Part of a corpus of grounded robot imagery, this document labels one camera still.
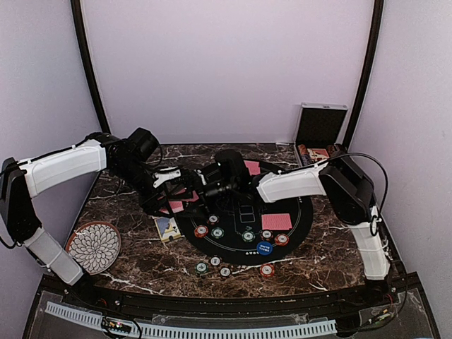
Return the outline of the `red playing card deck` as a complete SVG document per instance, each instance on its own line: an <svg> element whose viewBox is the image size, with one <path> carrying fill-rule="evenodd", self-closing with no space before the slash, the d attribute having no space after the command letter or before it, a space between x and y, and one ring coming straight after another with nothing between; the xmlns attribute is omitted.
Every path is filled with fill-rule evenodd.
<svg viewBox="0 0 452 339"><path fill-rule="evenodd" d="M182 200L170 201L169 206L173 213L179 213L184 210L184 207L188 205L188 203L196 202L199 199L197 193L192 191L191 198L183 198Z"/></svg>

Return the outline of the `red card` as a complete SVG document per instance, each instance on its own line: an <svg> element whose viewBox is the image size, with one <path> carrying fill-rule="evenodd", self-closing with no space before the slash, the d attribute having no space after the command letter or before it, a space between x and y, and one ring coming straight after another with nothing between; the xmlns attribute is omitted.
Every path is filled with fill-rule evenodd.
<svg viewBox="0 0 452 339"><path fill-rule="evenodd" d="M264 214L261 216L263 230L285 231L292 229L289 213Z"/></svg>
<svg viewBox="0 0 452 339"><path fill-rule="evenodd" d="M245 160L244 164L251 176L256 176L261 173L261 166L259 161Z"/></svg>

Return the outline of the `blue small blind button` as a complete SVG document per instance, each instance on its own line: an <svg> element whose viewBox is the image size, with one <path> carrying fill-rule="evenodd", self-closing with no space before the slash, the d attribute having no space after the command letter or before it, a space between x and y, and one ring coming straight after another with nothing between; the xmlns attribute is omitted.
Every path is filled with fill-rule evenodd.
<svg viewBox="0 0 452 339"><path fill-rule="evenodd" d="M256 246L256 251L262 256L268 256L273 252L273 245L270 242L259 242Z"/></svg>

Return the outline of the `green poker chip stack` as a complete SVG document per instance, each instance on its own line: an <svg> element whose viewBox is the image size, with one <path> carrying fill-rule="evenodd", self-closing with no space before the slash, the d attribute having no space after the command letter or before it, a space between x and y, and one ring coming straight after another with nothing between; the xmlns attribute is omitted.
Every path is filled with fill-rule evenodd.
<svg viewBox="0 0 452 339"><path fill-rule="evenodd" d="M195 271L197 274L205 274L208 272L208 265L204 262L198 262L195 265Z"/></svg>

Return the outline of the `red poker chip stack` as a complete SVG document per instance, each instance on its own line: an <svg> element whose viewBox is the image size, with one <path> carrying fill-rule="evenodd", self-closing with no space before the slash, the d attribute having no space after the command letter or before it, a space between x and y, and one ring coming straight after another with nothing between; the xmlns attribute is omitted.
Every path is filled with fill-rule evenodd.
<svg viewBox="0 0 452 339"><path fill-rule="evenodd" d="M275 275L275 267L271 263L266 263L261 265L259 272L263 277L269 278Z"/></svg>

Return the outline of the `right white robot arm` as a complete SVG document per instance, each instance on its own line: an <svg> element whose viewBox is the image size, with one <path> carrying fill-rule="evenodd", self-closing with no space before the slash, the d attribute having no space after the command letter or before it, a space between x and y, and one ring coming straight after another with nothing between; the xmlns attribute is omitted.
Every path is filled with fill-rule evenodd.
<svg viewBox="0 0 452 339"><path fill-rule="evenodd" d="M388 294L390 263L379 235L380 204L372 180L350 155L286 171L259 164L252 174L240 153L224 150L201 174L206 181L190 203L196 213L181 227L204 254L236 265L268 265L283 258L311 229L311 197L325 196L362 258L369 284L361 289L361 301L374 307Z"/></svg>

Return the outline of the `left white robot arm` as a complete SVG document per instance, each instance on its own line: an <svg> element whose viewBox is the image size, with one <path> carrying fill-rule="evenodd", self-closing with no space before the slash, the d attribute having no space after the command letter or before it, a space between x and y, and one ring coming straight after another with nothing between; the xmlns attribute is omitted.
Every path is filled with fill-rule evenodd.
<svg viewBox="0 0 452 339"><path fill-rule="evenodd" d="M178 179L176 167L157 169L147 159L160 144L149 130L138 128L127 138L95 132L81 142L44 155L1 164L1 219L11 248L23 247L63 283L85 308L100 301L100 293L82 280L85 269L62 245L76 212L81 209L87 180L108 171L122 179L141 197L141 208L159 212L158 195L164 184Z"/></svg>

